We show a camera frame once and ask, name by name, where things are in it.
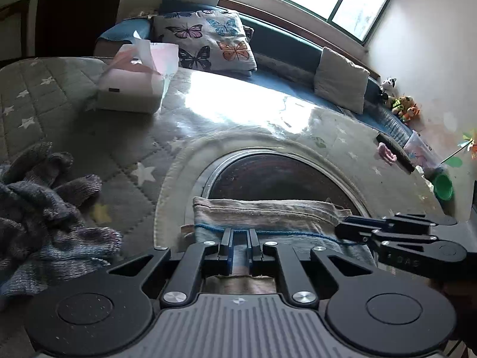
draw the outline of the dark brown door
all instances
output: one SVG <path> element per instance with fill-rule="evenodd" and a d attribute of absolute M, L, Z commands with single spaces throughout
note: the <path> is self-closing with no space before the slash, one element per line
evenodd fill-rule
<path fill-rule="evenodd" d="M 114 26 L 119 0 L 38 0 L 36 56 L 92 56 Z"/>

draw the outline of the green cup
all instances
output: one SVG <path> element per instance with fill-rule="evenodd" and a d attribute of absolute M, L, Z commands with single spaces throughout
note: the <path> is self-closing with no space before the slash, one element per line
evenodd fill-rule
<path fill-rule="evenodd" d="M 452 181 L 444 173 L 439 173 L 433 180 L 432 184 L 434 185 L 434 194 L 440 200 L 448 201 L 452 198 L 454 190 L 452 188 Z"/>

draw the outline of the blue stripe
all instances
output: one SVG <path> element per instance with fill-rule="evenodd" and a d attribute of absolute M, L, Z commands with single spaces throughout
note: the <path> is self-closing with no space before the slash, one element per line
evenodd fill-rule
<path fill-rule="evenodd" d="M 203 223 L 197 223 L 194 226 L 196 228 L 206 229 L 206 230 L 209 230 L 210 232 L 215 232 L 215 233 L 223 233 L 225 230 L 224 228 L 217 228 L 214 226 L 205 225 Z M 249 229 L 233 229 L 233 231 L 235 233 L 246 233 L 249 231 Z M 297 232 L 297 231 L 292 232 L 292 231 L 275 231 L 275 230 L 256 230 L 256 232 L 257 232 L 257 235 L 306 235 L 308 237 L 323 238 L 325 240 L 332 241 L 334 243 L 337 243 L 338 245 L 343 245 L 343 246 L 355 246 L 355 245 L 362 246 L 363 245 L 362 243 L 354 243 L 351 241 L 347 241 L 347 242 L 340 241 L 340 240 L 337 240 L 336 238 L 328 237 L 324 234 L 313 233 L 313 232 Z"/>

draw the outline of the silver screw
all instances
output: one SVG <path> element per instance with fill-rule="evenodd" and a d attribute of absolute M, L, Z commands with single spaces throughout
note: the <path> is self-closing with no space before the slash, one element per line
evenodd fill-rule
<path fill-rule="evenodd" d="M 164 294 L 163 299 L 168 303 L 182 303 L 187 299 L 187 295 L 183 292 L 172 291 Z"/>
<path fill-rule="evenodd" d="M 308 291 L 299 291 L 293 294 L 292 298 L 296 302 L 308 304 L 316 300 L 316 295 Z"/>

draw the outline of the window frame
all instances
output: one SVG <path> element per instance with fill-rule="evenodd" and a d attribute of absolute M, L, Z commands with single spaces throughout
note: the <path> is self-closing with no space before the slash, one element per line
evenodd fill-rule
<path fill-rule="evenodd" d="M 353 39 L 355 42 L 357 42 L 358 44 L 360 44 L 361 46 L 364 46 L 368 40 L 370 39 L 370 37 L 372 36 L 374 30 L 376 29 L 384 11 L 386 10 L 390 0 L 385 0 L 385 2 L 383 3 L 383 5 L 381 6 L 378 14 L 376 15 L 376 18 L 374 19 L 373 21 L 373 24 L 371 24 L 371 26 L 369 27 L 368 31 L 366 32 L 366 35 L 364 35 L 364 38 L 363 40 L 357 38 L 355 35 L 353 35 L 352 33 L 348 32 L 347 30 L 345 30 L 344 28 L 342 28 L 341 26 L 339 26 L 338 24 L 334 23 L 333 22 L 333 19 L 336 15 L 336 12 L 338 11 L 341 3 L 343 2 L 343 0 L 338 0 L 330 14 L 330 17 L 328 19 L 325 19 L 323 16 L 317 14 L 316 12 L 313 12 L 312 10 L 304 7 L 303 5 L 300 5 L 298 3 L 295 3 L 294 1 L 292 0 L 282 0 L 288 4 L 291 4 L 301 10 L 304 10 L 305 12 L 307 12 L 308 14 L 324 21 L 325 23 L 328 23 L 330 24 L 331 26 L 335 27 L 337 30 L 339 30 L 340 32 L 344 33 L 346 36 L 350 37 L 351 39 Z"/>

